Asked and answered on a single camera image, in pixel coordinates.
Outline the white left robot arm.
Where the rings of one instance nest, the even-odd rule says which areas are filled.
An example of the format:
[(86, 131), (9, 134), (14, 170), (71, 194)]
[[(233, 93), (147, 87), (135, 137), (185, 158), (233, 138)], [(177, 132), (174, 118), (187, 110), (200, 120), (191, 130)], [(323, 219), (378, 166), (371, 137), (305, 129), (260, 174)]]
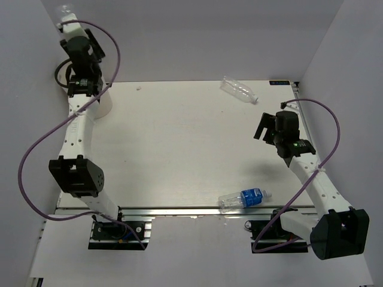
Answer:
[(73, 74), (66, 75), (69, 121), (64, 143), (56, 160), (50, 160), (48, 169), (61, 191), (85, 203), (89, 209), (111, 218), (106, 232), (115, 239), (126, 233), (126, 223), (118, 219), (118, 206), (104, 191), (103, 170), (92, 161), (91, 141), (94, 120), (100, 101), (96, 99), (104, 87), (99, 66), (105, 56), (89, 29), (79, 25), (62, 28), (64, 39), (60, 45), (67, 53)]

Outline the clear bottle with blue-white cap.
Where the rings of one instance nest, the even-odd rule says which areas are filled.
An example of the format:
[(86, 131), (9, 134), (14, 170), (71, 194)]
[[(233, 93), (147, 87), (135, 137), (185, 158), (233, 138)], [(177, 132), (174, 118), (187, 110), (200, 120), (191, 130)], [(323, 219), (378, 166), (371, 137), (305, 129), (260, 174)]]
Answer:
[(72, 4), (64, 4), (55, 8), (55, 12), (59, 23), (72, 20), (74, 16), (74, 9)]

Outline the blue label Pocari Sweat bottle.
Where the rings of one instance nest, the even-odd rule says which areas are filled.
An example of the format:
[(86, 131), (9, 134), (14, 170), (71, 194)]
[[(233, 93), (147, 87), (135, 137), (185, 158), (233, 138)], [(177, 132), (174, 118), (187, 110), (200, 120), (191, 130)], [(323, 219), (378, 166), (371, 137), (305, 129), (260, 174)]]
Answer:
[(272, 193), (260, 188), (252, 188), (218, 198), (221, 212), (247, 209), (257, 206), (272, 197)]

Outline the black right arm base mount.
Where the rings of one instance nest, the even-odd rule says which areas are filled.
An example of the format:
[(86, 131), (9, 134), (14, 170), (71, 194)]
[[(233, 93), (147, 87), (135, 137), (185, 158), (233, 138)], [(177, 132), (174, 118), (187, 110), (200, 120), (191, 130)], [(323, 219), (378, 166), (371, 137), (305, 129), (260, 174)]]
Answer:
[[(275, 209), (271, 213), (270, 219), (268, 220), (247, 220), (244, 224), (245, 230), (251, 233), (251, 246), (253, 245), (257, 236), (265, 228), (268, 222), (274, 218), (277, 213), (281, 210)], [(291, 241), (297, 238), (297, 236), (289, 231), (285, 231), (281, 227), (281, 220), (278, 218), (264, 233), (258, 242), (256, 249), (265, 249), (274, 245), (281, 245), (285, 242)], [(308, 253), (310, 245), (301, 239), (273, 250), (265, 251), (265, 254), (293, 254), (293, 253)]]

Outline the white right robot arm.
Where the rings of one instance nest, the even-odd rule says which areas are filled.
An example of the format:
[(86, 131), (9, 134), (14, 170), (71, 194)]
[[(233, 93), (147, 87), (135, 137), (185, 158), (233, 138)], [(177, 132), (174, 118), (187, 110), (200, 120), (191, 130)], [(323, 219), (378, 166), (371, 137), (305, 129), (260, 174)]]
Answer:
[(300, 138), (299, 116), (295, 112), (264, 113), (254, 135), (276, 147), (277, 154), (302, 183), (314, 204), (318, 219), (285, 206), (273, 215), (257, 236), (270, 229), (279, 238), (292, 233), (311, 245), (321, 260), (359, 255), (364, 252), (369, 216), (342, 197), (324, 171), (310, 141)]

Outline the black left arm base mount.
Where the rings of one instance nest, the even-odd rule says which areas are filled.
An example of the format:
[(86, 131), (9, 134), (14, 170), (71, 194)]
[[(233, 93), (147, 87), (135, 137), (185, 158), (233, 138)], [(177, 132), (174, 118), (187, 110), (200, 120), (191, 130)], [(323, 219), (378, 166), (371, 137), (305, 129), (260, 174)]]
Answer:
[(130, 229), (112, 222), (94, 221), (90, 232), (88, 249), (99, 251), (143, 251), (149, 243), (153, 219), (137, 216), (128, 216), (127, 218), (128, 221), (124, 219), (124, 223), (133, 229), (144, 248)]

